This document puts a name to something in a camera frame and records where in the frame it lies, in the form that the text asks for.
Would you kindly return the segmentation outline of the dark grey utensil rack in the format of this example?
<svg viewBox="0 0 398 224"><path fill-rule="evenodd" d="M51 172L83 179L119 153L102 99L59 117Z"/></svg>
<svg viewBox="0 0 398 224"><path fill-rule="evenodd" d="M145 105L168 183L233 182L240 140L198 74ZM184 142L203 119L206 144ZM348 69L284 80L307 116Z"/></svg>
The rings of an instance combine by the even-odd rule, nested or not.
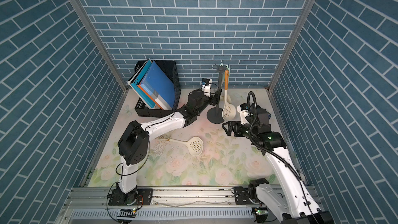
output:
<svg viewBox="0 0 398 224"><path fill-rule="evenodd" d="M222 89L222 83L224 81L224 72L229 69L229 65L220 63L219 65L215 64L216 71L218 72L218 83L219 89ZM220 107L220 103L218 103L214 108L211 108L207 112L207 119L213 124L221 124L224 122L222 117L223 109Z"/></svg>

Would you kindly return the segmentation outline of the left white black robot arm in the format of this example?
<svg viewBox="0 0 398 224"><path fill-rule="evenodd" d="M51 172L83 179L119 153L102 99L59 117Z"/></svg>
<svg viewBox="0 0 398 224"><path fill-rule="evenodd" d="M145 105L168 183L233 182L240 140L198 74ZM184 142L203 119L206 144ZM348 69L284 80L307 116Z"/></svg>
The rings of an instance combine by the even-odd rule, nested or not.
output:
<svg viewBox="0 0 398 224"><path fill-rule="evenodd" d="M115 189L108 193L108 204L143 204L143 198L138 196L136 178L141 169L139 163L149 158L150 142L194 123L208 105L215 106L220 102L221 92L219 88L215 92L196 89L188 94L187 104L168 116L145 123L130 122L118 141L121 163L116 167L116 173L120 180L116 182Z"/></svg>

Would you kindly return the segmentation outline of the diagonal mint handled skimmer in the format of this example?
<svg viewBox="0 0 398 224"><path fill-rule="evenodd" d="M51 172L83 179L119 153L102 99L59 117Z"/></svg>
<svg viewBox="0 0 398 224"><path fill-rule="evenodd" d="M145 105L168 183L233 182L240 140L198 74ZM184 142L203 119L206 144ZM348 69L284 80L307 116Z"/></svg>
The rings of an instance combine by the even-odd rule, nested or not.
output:
<svg viewBox="0 0 398 224"><path fill-rule="evenodd" d="M169 140L171 138L171 134L170 133L165 133L163 135L160 135L157 137L158 140Z"/></svg>

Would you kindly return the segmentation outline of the wooden handled cream skimmer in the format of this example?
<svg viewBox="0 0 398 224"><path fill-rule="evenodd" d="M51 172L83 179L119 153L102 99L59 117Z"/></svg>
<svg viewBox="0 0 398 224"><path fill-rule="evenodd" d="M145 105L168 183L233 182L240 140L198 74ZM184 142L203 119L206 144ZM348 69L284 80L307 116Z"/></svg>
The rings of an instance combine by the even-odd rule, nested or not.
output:
<svg viewBox="0 0 398 224"><path fill-rule="evenodd" d="M198 136L192 137L188 141L180 141L176 139L169 139L169 141L184 144L187 147L188 152L195 157L200 156L204 149L204 142Z"/></svg>

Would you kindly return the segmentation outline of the wooden handled white spoon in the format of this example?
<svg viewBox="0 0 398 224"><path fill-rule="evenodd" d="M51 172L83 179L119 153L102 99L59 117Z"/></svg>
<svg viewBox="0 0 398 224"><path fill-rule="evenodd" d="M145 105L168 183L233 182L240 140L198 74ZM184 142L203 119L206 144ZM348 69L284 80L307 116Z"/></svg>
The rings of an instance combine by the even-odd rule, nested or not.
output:
<svg viewBox="0 0 398 224"><path fill-rule="evenodd" d="M234 105L230 104L228 102L228 88L229 88L229 70L225 70L224 72L224 107L222 111L222 117L224 121L232 121L235 118L236 115L236 109Z"/></svg>

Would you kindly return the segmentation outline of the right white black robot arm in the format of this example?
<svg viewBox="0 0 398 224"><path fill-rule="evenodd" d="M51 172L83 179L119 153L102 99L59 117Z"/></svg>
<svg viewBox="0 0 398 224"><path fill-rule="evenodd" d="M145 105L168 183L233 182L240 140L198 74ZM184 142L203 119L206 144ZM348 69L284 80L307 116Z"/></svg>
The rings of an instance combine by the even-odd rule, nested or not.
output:
<svg viewBox="0 0 398 224"><path fill-rule="evenodd" d="M305 187L282 135L271 131L268 112L246 103L236 110L240 120L225 122L222 128L228 136L249 139L261 151L284 192L281 197L267 179L255 179L248 186L250 199L264 203L282 224L332 224L334 220L330 212L322 210Z"/></svg>

